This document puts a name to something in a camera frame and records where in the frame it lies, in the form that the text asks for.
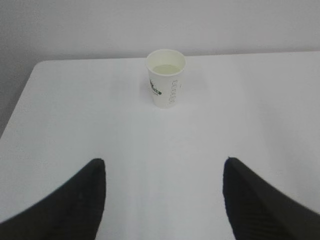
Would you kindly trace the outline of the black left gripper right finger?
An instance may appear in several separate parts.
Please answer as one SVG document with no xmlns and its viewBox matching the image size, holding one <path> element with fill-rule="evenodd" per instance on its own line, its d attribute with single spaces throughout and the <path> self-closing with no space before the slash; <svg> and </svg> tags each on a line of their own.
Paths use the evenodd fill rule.
<svg viewBox="0 0 320 240">
<path fill-rule="evenodd" d="M 320 215 L 257 175 L 239 159 L 224 163 L 225 211 L 237 240 L 318 240 Z"/>
</svg>

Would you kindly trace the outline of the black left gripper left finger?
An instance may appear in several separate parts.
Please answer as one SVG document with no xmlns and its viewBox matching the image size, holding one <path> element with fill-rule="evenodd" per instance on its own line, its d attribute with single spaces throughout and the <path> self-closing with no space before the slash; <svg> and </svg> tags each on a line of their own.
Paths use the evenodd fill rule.
<svg viewBox="0 0 320 240">
<path fill-rule="evenodd" d="M 0 224 L 2 240 L 94 240 L 106 202 L 106 165 L 95 158 L 63 185 Z"/>
</svg>

